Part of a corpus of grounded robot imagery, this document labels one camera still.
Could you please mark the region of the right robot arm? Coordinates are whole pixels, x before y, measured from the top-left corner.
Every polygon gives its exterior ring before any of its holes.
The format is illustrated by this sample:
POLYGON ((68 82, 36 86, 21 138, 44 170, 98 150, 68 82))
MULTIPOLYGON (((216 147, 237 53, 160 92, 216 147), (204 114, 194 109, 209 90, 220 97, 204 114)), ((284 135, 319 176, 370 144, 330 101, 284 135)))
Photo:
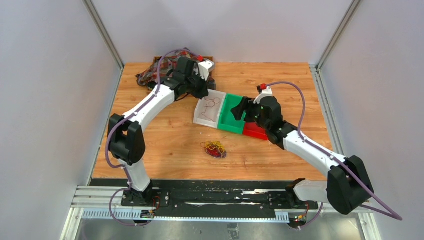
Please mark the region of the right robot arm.
POLYGON ((326 176, 325 181, 300 178, 288 186, 285 200, 291 208, 313 201, 330 204, 347 215, 372 197, 374 189, 362 159, 335 153, 301 134, 298 127, 284 120, 275 97, 264 97, 259 103, 243 97, 231 113, 237 121, 264 129, 273 145, 297 155, 326 176))

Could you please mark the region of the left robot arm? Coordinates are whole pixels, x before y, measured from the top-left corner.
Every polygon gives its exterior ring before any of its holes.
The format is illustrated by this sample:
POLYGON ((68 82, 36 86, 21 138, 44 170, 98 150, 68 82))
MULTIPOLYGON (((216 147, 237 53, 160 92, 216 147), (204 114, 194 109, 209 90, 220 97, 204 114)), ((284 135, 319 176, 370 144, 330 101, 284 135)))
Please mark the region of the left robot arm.
POLYGON ((151 121, 167 106, 183 95, 202 99, 209 95, 208 78, 215 64, 209 59, 196 61, 180 57, 176 67, 159 77, 151 93, 123 115, 109 118, 105 156, 118 160, 117 168, 123 168, 128 188, 140 206, 153 201, 153 185, 143 161, 146 152, 144 131, 151 121))

